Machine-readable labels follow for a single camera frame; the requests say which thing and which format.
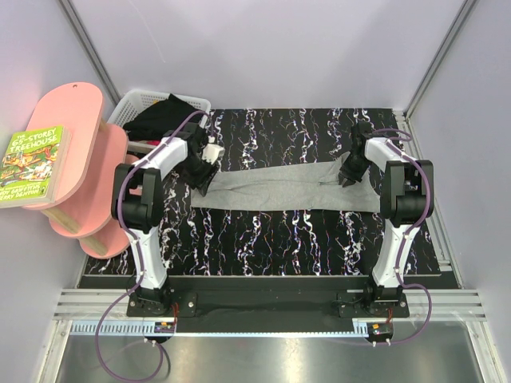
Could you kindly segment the grey t shirt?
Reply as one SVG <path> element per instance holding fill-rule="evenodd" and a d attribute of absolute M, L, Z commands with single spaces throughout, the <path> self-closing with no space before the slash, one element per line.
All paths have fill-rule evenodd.
<path fill-rule="evenodd" d="M 365 174 L 360 183 L 339 185 L 335 161 L 219 172 L 205 196 L 191 194 L 191 206 L 236 211 L 327 210 L 380 212 L 379 195 Z"/>

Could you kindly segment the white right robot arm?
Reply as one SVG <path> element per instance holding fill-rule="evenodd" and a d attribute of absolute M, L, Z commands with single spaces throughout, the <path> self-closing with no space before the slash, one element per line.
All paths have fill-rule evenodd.
<path fill-rule="evenodd" d="M 434 166 L 404 153 L 394 142 L 398 131 L 373 130 L 359 121 L 351 127 L 351 150 L 339 170 L 342 187 L 362 182 L 369 167 L 383 172 L 380 214 L 385 231 L 377 262 L 362 297 L 355 303 L 370 316 L 386 316 L 404 301 L 406 260 L 420 226 L 434 211 Z"/>

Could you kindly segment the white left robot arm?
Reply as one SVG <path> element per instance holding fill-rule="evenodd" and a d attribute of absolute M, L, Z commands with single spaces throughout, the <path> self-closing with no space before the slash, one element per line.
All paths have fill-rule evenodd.
<path fill-rule="evenodd" d="M 163 316 L 176 309 L 161 259 L 159 226 L 164 218 L 164 178 L 175 171 L 204 196 L 219 168 L 223 148 L 196 123 L 165 133 L 160 143 L 133 164 L 114 172 L 111 215 L 127 235 L 135 262 L 135 285 L 128 290 L 128 315 Z"/>

